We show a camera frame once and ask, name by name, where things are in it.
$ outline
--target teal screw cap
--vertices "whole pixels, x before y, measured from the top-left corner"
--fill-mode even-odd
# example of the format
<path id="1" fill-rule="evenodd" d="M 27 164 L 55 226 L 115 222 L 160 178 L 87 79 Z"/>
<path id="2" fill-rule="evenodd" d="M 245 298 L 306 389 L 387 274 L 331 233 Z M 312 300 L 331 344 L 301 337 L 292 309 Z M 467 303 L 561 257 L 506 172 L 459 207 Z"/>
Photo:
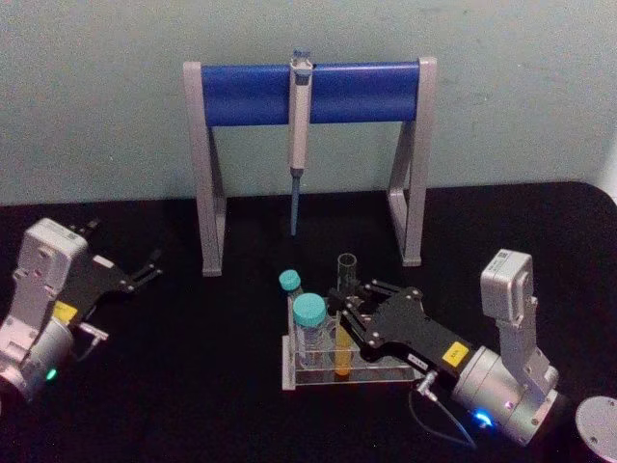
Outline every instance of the teal screw cap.
<path id="1" fill-rule="evenodd" d="M 285 291 L 294 291 L 300 285 L 300 275 L 295 270 L 285 270 L 279 275 L 279 283 Z"/>
<path id="2" fill-rule="evenodd" d="M 301 326 L 315 327 L 326 318 L 326 302 L 319 294 L 305 292 L 293 301 L 293 319 Z"/>

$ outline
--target gray stand leg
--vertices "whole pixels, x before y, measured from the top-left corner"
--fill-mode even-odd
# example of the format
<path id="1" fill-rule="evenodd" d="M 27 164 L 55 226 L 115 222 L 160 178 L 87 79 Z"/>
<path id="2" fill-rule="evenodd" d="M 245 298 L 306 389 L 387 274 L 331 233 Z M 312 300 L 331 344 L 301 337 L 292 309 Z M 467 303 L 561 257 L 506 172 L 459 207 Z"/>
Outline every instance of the gray stand leg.
<path id="1" fill-rule="evenodd" d="M 200 221 L 202 271 L 204 277 L 218 277 L 223 271 L 226 199 L 214 134 L 205 122 L 201 63 L 184 63 L 183 75 Z"/>
<path id="2" fill-rule="evenodd" d="M 421 264 L 420 247 L 431 136 L 435 113 L 437 61 L 420 58 L 416 120 L 402 123 L 389 180 L 388 201 L 403 266 Z M 405 178 L 409 171 L 409 201 Z"/>

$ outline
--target yellow warning label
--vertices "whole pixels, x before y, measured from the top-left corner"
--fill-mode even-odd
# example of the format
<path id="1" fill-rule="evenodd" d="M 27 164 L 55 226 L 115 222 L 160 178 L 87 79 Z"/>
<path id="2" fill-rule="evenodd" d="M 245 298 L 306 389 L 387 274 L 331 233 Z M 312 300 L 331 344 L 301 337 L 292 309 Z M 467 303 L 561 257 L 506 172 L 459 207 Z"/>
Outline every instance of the yellow warning label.
<path id="1" fill-rule="evenodd" d="M 442 359 L 451 364 L 453 367 L 458 367 L 461 361 L 465 358 L 469 349 L 463 346 L 458 341 L 455 341 L 450 348 L 443 354 Z"/>
<path id="2" fill-rule="evenodd" d="M 69 324 L 76 313 L 77 309 L 73 306 L 65 304 L 62 301 L 56 301 L 56 305 L 54 306 L 54 316 L 60 321 Z"/>

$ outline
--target light blue wall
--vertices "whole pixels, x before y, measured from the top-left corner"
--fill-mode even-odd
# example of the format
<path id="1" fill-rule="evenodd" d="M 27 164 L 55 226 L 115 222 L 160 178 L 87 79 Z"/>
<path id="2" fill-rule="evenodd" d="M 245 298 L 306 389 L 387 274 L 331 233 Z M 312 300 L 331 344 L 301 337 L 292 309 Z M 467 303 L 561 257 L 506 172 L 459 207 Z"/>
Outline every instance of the light blue wall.
<path id="1" fill-rule="evenodd" d="M 431 185 L 588 178 L 617 121 L 617 4 L 18 1 L 0 6 L 0 203 L 193 195 L 183 61 L 440 66 Z M 305 191 L 384 188 L 391 124 L 314 126 Z M 231 196 L 289 189 L 285 128 L 217 132 Z"/>

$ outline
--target black table surface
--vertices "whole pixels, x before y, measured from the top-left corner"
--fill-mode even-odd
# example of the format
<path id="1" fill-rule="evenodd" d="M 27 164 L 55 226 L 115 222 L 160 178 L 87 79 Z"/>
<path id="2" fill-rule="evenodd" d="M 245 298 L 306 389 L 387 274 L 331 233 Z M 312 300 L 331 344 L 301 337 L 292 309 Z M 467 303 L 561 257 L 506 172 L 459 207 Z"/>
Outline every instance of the black table surface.
<path id="1" fill-rule="evenodd" d="M 109 340 L 0 423 L 0 461 L 558 461 L 479 429 L 446 397 L 479 450 L 430 437 L 410 416 L 406 384 L 283 392 L 277 277 L 296 268 L 305 290 L 325 294 L 343 252 L 364 280 L 419 287 L 437 321 L 497 352 L 480 273 L 500 248 L 531 254 L 538 343 L 560 372 L 557 389 L 575 402 L 617 396 L 617 207 L 600 190 L 430 189 L 418 268 L 401 266 L 383 192 L 304 195 L 296 238 L 288 209 L 287 197 L 229 200 L 223 276 L 205 279 L 194 201 L 1 207 L 1 314 L 23 232 L 41 217 L 99 217 L 93 251 L 130 272 L 160 247 L 165 274 L 97 309 L 91 322 Z M 418 411 L 429 422 L 439 413 L 430 407 Z"/>

